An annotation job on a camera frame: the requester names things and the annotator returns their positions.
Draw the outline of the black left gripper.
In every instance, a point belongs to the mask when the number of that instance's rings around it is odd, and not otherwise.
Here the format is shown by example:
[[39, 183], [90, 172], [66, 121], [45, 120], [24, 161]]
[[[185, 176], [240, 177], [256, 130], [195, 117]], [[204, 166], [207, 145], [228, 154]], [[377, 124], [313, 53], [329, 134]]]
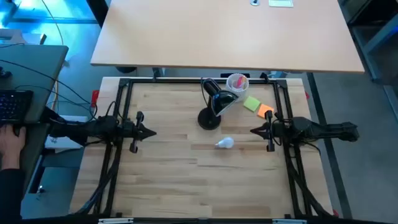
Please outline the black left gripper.
[[151, 129], [148, 129], [142, 123], [144, 120], [144, 114], [141, 111], [138, 111], [136, 114], [136, 123], [131, 121], [129, 118], [124, 121], [124, 137], [125, 138], [133, 138], [132, 143], [129, 146], [129, 150], [132, 153], [137, 153], [137, 142], [143, 141], [146, 138], [155, 136], [157, 133]]

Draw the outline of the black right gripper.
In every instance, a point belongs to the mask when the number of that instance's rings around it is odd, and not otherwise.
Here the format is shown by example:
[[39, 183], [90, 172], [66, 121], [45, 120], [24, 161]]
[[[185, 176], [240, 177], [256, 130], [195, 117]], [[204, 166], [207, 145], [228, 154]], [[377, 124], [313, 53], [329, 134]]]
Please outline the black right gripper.
[[267, 132], [268, 132], [268, 145], [267, 145], [267, 152], [274, 152], [275, 151], [275, 146], [274, 144], [277, 144], [278, 146], [281, 146], [282, 143], [280, 141], [275, 140], [274, 137], [274, 131], [273, 131], [273, 124], [272, 124], [272, 117], [273, 113], [272, 110], [267, 110], [265, 113], [265, 118], [268, 123], [268, 131], [267, 130], [267, 123], [263, 123], [260, 127], [258, 128], [253, 128], [251, 129], [251, 133], [256, 134], [263, 138], [264, 140], [267, 139]]

